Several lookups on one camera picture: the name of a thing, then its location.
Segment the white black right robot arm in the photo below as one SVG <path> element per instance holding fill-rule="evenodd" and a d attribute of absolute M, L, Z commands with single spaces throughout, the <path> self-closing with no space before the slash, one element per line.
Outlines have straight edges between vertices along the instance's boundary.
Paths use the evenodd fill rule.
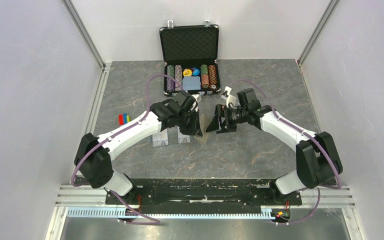
<path fill-rule="evenodd" d="M 301 128 L 271 106 L 262 106 L 252 88 L 237 92 L 237 96 L 232 96 L 231 90 L 225 88 L 222 98 L 226 103 L 216 105 L 214 117 L 205 131 L 230 133 L 237 130 L 238 124 L 247 123 L 273 135 L 295 152 L 296 169 L 277 178 L 268 191 L 273 203 L 282 204 L 290 193 L 314 189 L 343 172 L 331 134 Z"/>

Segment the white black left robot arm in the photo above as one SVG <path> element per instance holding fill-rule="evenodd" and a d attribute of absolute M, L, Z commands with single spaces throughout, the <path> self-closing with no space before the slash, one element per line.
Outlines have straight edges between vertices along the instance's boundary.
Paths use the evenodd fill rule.
<path fill-rule="evenodd" d="M 85 134 L 74 159 L 74 174 L 81 173 L 92 188 L 117 193 L 125 204 L 137 198 L 134 183 L 112 166 L 113 160 L 139 141 L 166 129 L 178 127 L 183 135 L 201 136 L 198 105 L 201 96 L 181 90 L 174 98 L 147 106 L 140 116 L 107 133 Z"/>

